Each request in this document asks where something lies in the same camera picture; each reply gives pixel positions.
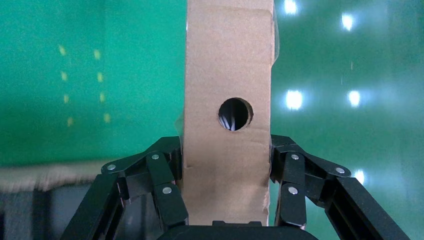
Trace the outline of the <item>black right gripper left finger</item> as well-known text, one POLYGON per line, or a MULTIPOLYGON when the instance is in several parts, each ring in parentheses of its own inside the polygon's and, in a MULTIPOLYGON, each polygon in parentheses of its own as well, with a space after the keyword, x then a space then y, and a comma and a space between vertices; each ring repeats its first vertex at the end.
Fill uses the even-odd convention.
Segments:
POLYGON ((127 205, 152 197, 161 240, 181 239, 189 214, 176 184, 182 178, 177 136, 162 137, 147 150, 106 163, 65 228, 63 240, 114 240, 127 205))

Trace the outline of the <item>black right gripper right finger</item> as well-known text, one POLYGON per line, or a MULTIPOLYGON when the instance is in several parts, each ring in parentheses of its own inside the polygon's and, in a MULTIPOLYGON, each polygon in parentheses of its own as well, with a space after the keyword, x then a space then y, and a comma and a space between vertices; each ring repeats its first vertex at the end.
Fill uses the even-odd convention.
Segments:
POLYGON ((288 136, 271 135, 270 179, 279 183, 274 225, 301 229, 306 199, 323 208, 341 240, 409 237, 351 171, 303 150, 288 136))

